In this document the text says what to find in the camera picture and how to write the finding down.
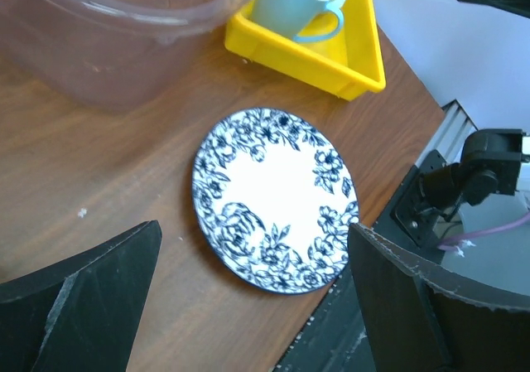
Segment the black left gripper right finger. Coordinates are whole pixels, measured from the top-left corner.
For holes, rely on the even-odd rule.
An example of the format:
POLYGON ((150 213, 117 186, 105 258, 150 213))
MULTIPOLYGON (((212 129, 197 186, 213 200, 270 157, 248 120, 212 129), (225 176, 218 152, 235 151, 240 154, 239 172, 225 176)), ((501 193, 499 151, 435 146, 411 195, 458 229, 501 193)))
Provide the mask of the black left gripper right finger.
POLYGON ((529 298, 471 278, 362 224, 349 266, 378 371, 527 371, 529 298))

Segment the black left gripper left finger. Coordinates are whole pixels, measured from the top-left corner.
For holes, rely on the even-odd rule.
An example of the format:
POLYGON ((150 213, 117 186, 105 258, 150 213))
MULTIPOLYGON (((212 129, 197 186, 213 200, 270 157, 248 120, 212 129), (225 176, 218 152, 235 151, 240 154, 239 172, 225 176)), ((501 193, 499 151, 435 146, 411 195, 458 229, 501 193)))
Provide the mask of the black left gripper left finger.
POLYGON ((1 285, 3 371, 124 371, 161 247, 155 220, 1 285))

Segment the blue patterned bottom plate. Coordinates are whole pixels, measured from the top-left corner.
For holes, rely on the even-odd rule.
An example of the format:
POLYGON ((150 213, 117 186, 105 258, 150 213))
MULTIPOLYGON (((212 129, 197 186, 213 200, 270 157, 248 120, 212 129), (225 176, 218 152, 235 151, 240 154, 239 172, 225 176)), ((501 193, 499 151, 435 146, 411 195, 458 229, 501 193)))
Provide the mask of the blue patterned bottom plate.
POLYGON ((333 282, 359 221, 354 181, 334 145, 303 118, 251 108, 221 119, 194 160, 193 205, 223 264, 268 292, 333 282))

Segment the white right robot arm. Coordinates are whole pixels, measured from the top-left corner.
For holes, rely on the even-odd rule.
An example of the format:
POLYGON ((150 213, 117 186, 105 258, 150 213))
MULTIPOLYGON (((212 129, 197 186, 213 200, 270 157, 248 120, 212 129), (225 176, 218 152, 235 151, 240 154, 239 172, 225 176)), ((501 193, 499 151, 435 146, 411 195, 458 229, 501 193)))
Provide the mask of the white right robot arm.
MULTIPOLYGON (((529 17, 529 0, 457 0, 529 17)), ((465 140, 460 161, 423 173, 423 202, 442 210, 478 205, 491 194, 512 196, 529 190, 529 134, 521 129, 481 129, 465 140)))

